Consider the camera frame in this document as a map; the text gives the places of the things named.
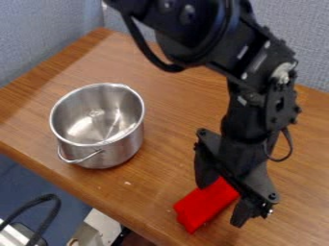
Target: wooden surface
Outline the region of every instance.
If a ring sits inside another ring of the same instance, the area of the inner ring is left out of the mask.
[[[146,142],[121,167],[86,170],[58,159],[50,110],[72,89],[100,82],[125,83],[143,96]],[[0,89],[0,150],[157,245],[328,245],[329,95],[298,91],[296,153],[282,164],[269,162],[282,201],[270,219],[250,220],[241,230],[229,224],[233,206],[194,235],[173,211],[195,187],[195,130],[218,131],[226,111],[225,79],[206,68],[159,71],[122,34],[96,30]],[[282,141],[277,154],[286,150]]]

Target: pot rim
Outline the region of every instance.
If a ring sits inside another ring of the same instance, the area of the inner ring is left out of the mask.
[[[102,142],[98,142],[98,143],[78,143],[78,142],[74,142],[74,141],[70,141],[67,138],[64,138],[55,130],[54,128],[54,124],[52,124],[52,119],[54,119],[54,113],[55,113],[55,110],[58,109],[60,103],[72,95],[75,94],[76,92],[84,90],[84,89],[88,89],[91,87],[98,87],[98,86],[110,86],[110,87],[122,87],[125,89],[127,89],[139,99],[141,101],[141,104],[142,104],[142,115],[141,115],[141,118],[139,118],[139,121],[137,123],[137,125],[134,126],[134,128],[118,139],[112,140],[112,141],[102,141]],[[59,100],[58,102],[55,103],[52,109],[51,109],[51,112],[50,112],[50,128],[51,128],[51,131],[52,133],[55,134],[56,138],[59,140],[62,140],[63,142],[74,145],[74,146],[78,146],[78,147],[103,147],[111,143],[115,143],[115,142],[119,142],[121,140],[123,140],[127,136],[130,136],[135,131],[137,129],[141,127],[141,125],[143,124],[143,121],[145,121],[145,115],[146,115],[146,106],[145,106],[145,101],[143,101],[143,98],[142,96],[139,95],[139,93],[127,85],[125,84],[116,84],[116,83],[99,83],[99,84],[92,84],[92,85],[88,85],[88,86],[83,86],[83,87],[79,87],[76,88],[75,90],[72,90],[71,92],[68,92]]]

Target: red block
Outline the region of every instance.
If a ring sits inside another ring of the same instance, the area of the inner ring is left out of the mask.
[[[234,202],[240,193],[219,178],[205,189],[194,189],[175,204],[178,221],[193,234],[213,217]]]

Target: black cable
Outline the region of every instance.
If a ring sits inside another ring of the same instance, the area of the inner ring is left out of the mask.
[[[161,68],[163,71],[166,72],[171,72],[171,73],[178,73],[183,71],[183,67],[177,65],[177,64],[167,64],[166,62],[163,62],[157,55],[153,53],[153,51],[149,48],[149,44],[146,42],[146,39],[141,33],[141,30],[137,26],[137,23],[133,20],[133,17],[129,14],[122,14],[122,18],[123,21],[126,23],[126,26],[129,28],[130,34],[135,40],[135,43],[142,51],[142,53],[145,54],[145,56],[147,57],[149,61],[158,67]]]
[[[39,204],[43,204],[44,202],[48,202],[51,200],[55,201],[54,208],[50,211],[50,215],[48,215],[47,219],[44,220],[43,224],[40,225],[36,232],[34,233],[26,246],[35,246],[38,244],[43,233],[47,231],[47,228],[50,227],[50,224],[51,224],[56,214],[59,213],[62,202],[60,202],[60,199],[58,198],[58,196],[54,194],[47,194],[47,195],[43,195],[39,198],[34,199],[28,203],[26,203],[20,208],[18,208],[15,210],[15,212],[10,215],[10,217],[5,219],[5,221],[0,225],[0,232],[1,232],[5,229],[5,227],[14,222],[16,217],[19,217],[24,211],[27,211],[28,209],[34,208]]]
[[[266,155],[266,157],[269,158],[269,160],[274,161],[274,162],[282,162],[285,160],[288,160],[293,154],[293,139],[292,139],[292,135],[290,135],[290,132],[288,130],[288,128],[285,127],[282,130],[281,130],[284,136],[285,136],[285,139],[288,141],[288,145],[289,145],[289,153],[288,155],[281,158],[281,159],[276,159],[270,156],[269,154],[269,148],[268,148],[268,140],[264,142],[264,153]]]

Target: pot handle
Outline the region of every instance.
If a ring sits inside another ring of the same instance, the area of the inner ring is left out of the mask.
[[[79,164],[83,161],[91,159],[94,156],[96,156],[100,152],[103,152],[103,150],[96,150],[94,153],[91,153],[87,157],[76,159],[76,160],[67,160],[60,153],[60,148],[59,146],[56,147],[56,155],[59,156],[60,160],[64,161],[68,164]]]

